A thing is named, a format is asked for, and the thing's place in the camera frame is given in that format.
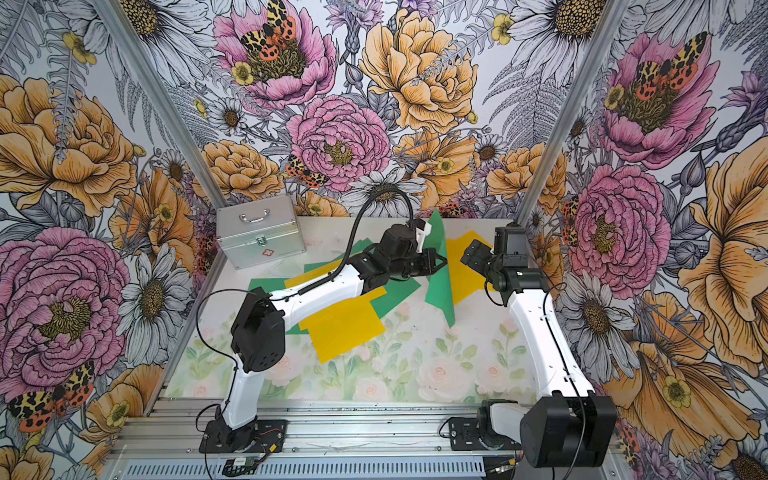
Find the large green paper sheet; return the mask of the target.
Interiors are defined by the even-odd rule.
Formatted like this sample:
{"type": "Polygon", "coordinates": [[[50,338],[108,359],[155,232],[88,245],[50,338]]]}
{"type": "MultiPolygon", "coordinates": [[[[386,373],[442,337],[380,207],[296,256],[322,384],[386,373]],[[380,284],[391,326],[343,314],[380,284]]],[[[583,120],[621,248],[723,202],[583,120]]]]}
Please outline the large green paper sheet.
{"type": "Polygon", "coordinates": [[[425,302],[439,309],[445,318],[449,328],[455,325],[455,311],[451,290],[450,268],[447,260],[447,240],[443,219],[438,210],[434,210],[427,220],[431,227],[427,235],[424,248],[433,248],[437,254],[436,264],[439,269],[433,273],[428,281],[429,286],[425,296],[425,302]]]}

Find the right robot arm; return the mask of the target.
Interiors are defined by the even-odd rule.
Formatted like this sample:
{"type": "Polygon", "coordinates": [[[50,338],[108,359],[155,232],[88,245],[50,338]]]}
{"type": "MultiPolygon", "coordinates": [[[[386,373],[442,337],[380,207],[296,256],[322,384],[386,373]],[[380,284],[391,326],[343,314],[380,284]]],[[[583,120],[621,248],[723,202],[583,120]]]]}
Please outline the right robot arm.
{"type": "Polygon", "coordinates": [[[603,464],[617,421],[614,402],[595,392],[571,353],[556,318],[553,286],[539,269],[524,268],[479,240],[462,263],[480,274],[502,299],[532,357],[537,394],[525,406],[487,400],[478,410],[481,445],[522,448],[534,468],[593,468],[603,464]]]}

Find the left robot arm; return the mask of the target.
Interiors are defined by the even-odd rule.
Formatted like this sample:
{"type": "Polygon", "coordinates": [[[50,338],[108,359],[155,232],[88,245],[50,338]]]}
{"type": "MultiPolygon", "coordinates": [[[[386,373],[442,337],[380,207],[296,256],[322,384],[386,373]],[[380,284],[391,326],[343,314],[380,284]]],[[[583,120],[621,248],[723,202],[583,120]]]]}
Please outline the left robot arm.
{"type": "Polygon", "coordinates": [[[288,330],[336,304],[385,286],[395,276],[431,276],[446,265],[447,259],[434,248],[397,256],[373,244],[323,278],[273,293],[262,288],[247,292],[231,327],[236,367],[221,407],[226,427],[241,429],[257,418],[265,372],[284,356],[288,330]]]}

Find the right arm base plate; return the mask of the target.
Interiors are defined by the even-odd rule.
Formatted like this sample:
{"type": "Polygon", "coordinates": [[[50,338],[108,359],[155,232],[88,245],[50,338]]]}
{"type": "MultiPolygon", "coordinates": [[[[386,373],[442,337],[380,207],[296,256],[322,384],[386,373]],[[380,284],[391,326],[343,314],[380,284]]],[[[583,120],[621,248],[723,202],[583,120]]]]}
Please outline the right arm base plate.
{"type": "Polygon", "coordinates": [[[452,451],[519,451],[522,449],[519,442],[492,433],[477,418],[450,417],[447,427],[452,451]]]}

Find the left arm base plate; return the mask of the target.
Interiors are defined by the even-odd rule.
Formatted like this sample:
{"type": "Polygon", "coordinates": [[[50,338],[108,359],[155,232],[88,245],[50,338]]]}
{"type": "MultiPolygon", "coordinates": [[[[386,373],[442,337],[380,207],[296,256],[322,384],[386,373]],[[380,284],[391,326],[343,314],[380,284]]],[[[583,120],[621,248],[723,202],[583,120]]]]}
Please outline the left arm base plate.
{"type": "Polygon", "coordinates": [[[237,429],[229,427],[222,418],[206,425],[199,446],[200,453],[274,453],[281,452],[286,438],[286,420],[254,419],[237,429]]]}

